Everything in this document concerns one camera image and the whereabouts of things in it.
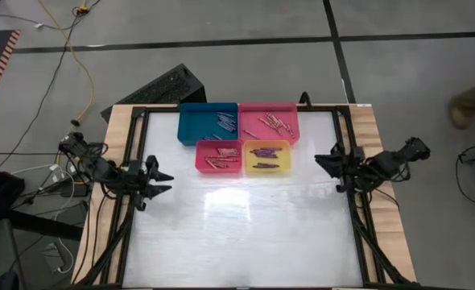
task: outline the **black box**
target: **black box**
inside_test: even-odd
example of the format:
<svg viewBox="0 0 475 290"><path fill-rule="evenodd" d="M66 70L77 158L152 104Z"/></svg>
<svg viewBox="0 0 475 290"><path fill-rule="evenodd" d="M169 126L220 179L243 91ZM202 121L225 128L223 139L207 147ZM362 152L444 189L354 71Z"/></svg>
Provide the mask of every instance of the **black box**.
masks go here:
<svg viewBox="0 0 475 290"><path fill-rule="evenodd" d="M183 102L207 102L207 97L204 85L184 64L179 64L115 105L180 104ZM112 106L101 112L106 122L109 122L111 112Z"/></svg>

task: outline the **wooden board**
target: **wooden board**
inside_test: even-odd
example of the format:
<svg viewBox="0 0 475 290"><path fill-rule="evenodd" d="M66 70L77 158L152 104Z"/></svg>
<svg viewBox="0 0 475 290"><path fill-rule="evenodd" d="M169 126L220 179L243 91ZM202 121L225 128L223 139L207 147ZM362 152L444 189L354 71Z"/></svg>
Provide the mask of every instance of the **wooden board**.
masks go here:
<svg viewBox="0 0 475 290"><path fill-rule="evenodd" d="M117 105L113 108L113 113L107 129L105 142L109 145L109 150L104 157L108 160L114 160L116 164L122 162L123 154L125 152L126 137L130 126L130 116L132 108L137 105ZM172 108L176 105L146 105L149 107L163 107ZM314 106L329 106L327 104L315 104ZM371 106L350 105L350 113L354 128L357 145L365 147L366 156L372 156L382 151L381 139L378 133L377 123L375 122L374 111ZM385 183L380 188L382 191L394 197L393 188L391 184ZM94 233L96 227L96 216L99 205L103 198L103 194L98 184L93 189L91 208L89 211L89 219L86 220L84 227L84 234L79 246L78 255L76 257L77 263L74 268L74 276L80 271L76 281L81 280L89 271L92 265L92 258L94 262L105 249L107 238L109 234L110 220L114 209L114 201L104 201L97 233L97 245L94 250ZM402 275L409 280L415 280L415 273L413 270L411 257L407 248L406 237L400 220L399 212L395 204L380 194L373 194L373 199L370 204L372 209L372 217L377 233L379 246L384 250L386 256L399 269ZM89 220L89 232L87 231L87 221ZM81 261L84 258L85 248L87 246L86 259L84 266L80 268ZM367 265L369 268L370 279L376 280L374 263L371 252L365 244ZM113 283L116 280L116 272L118 267L120 248L114 252L113 260L110 268L109 282Z"/></svg>

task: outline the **gray floor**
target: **gray floor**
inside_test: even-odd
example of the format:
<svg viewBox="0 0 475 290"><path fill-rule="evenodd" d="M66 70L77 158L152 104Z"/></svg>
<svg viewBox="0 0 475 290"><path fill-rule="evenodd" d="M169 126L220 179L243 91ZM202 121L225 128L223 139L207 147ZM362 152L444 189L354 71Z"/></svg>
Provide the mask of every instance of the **gray floor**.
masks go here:
<svg viewBox="0 0 475 290"><path fill-rule="evenodd" d="M72 21L81 1L47 0L60 23ZM475 1L331 1L341 35L475 31ZM51 23L34 0L6 0L0 14ZM61 46L58 31L0 18L0 29L23 29L20 48ZM207 39L330 35L321 1L102 0L73 32L75 45L131 44ZM447 104L475 85L475 39L343 43L357 102L372 103L386 149L420 137L432 157L411 165L412 178L395 185L419 282L475 289L475 205L456 188L454 162L475 144L475 122L453 129ZM103 140L98 112L171 67L185 63L205 84L211 102L295 101L308 91L314 102L345 103L331 43L268 44L213 48L164 48L78 54L93 75L94 106L82 131ZM13 55L0 84L0 151L9 151L37 110L58 53ZM89 98L83 72L66 56L43 111L20 152L56 150L56 144ZM49 156L13 156L3 169L51 163ZM24 175L34 188L46 172ZM475 197L475 168L461 180ZM61 198L28 207L56 208ZM46 284L31 281L30 289Z"/></svg>

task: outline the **plastic bin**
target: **plastic bin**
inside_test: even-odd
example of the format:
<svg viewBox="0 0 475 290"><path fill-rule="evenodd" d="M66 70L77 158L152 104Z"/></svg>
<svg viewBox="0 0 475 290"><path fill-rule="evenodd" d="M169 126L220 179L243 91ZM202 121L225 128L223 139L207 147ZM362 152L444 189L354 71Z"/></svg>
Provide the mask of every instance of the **plastic bin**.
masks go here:
<svg viewBox="0 0 475 290"><path fill-rule="evenodd" d="M280 127L282 134L279 135L258 118L267 121L266 113L272 113L275 117L288 123L293 131L293 137L289 132ZM255 137L247 134L245 130L256 135L260 140L286 140L291 145L300 138L299 118L294 102L266 102L266 103L242 103L239 104L239 139L241 141L256 140Z"/></svg>
<svg viewBox="0 0 475 290"><path fill-rule="evenodd" d="M218 148L236 148L239 152L239 157L229 157L237 160L237 162L224 162L229 165L227 168L213 168L205 161L205 157L209 155L219 155ZM202 173L237 173L241 171L242 167L242 145L239 141L200 141L196 144L196 161L195 167Z"/></svg>
<svg viewBox="0 0 475 290"><path fill-rule="evenodd" d="M236 130L228 132L218 126L217 112L234 115ZM239 138L238 104L236 103L184 103L180 105L178 140L184 146L195 146L205 136L213 134L224 140Z"/></svg>
<svg viewBox="0 0 475 290"><path fill-rule="evenodd" d="M281 148L275 154L278 158L262 158L257 157L253 152L254 149L265 147ZM291 170L291 146L286 140L249 140L245 141L243 147L245 158L245 169L248 173L273 173L287 172ZM277 164L277 168L254 168L257 163Z"/></svg>

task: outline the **small pink bin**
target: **small pink bin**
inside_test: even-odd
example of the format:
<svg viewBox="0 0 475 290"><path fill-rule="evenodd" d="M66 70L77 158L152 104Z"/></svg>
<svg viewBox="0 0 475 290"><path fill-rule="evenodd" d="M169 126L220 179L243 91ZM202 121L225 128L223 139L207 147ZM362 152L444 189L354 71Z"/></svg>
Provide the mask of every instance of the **small pink bin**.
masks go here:
<svg viewBox="0 0 475 290"><path fill-rule="evenodd" d="M270 122L271 120L266 114L273 115L274 118L282 121L285 125L289 124L292 134L283 126L278 126L276 129L268 126L265 122ZM299 138L299 118L296 103L263 102L239 104L239 139L242 142L246 140L286 140L293 145Z"/></svg>
<svg viewBox="0 0 475 290"><path fill-rule="evenodd" d="M218 156L218 148L235 148L239 154L238 157L226 157L232 160L237 160L237 162L227 162L227 161L218 161L221 164L228 165L227 168L213 168L209 162L205 159L207 156ZM198 141L196 143L196 161L195 167L199 172L202 173L237 173L241 170L243 161L242 145L241 142L235 140L227 141Z"/></svg>

